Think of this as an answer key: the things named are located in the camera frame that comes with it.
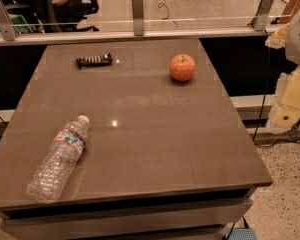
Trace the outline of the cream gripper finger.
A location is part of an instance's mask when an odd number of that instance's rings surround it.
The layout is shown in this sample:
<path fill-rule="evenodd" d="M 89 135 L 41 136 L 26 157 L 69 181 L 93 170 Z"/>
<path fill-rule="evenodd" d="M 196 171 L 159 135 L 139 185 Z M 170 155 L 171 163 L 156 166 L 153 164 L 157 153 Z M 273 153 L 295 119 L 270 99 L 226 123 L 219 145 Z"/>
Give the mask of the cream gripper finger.
<path fill-rule="evenodd" d="M 300 66 L 292 73 L 281 73 L 277 81 L 275 101 L 266 127 L 291 129 L 300 120 Z"/>

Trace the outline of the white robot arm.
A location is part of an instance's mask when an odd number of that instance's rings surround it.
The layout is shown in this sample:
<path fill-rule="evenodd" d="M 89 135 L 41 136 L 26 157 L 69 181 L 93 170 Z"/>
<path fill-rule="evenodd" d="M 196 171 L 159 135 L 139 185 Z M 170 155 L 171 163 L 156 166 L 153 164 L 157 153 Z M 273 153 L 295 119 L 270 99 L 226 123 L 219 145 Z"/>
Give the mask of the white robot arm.
<path fill-rule="evenodd" d="M 279 134 L 290 130 L 300 120 L 300 10 L 288 24 L 268 37 L 265 45 L 284 48 L 286 59 L 297 65 L 292 73 L 281 73 L 277 80 L 275 101 L 266 127 Z"/>

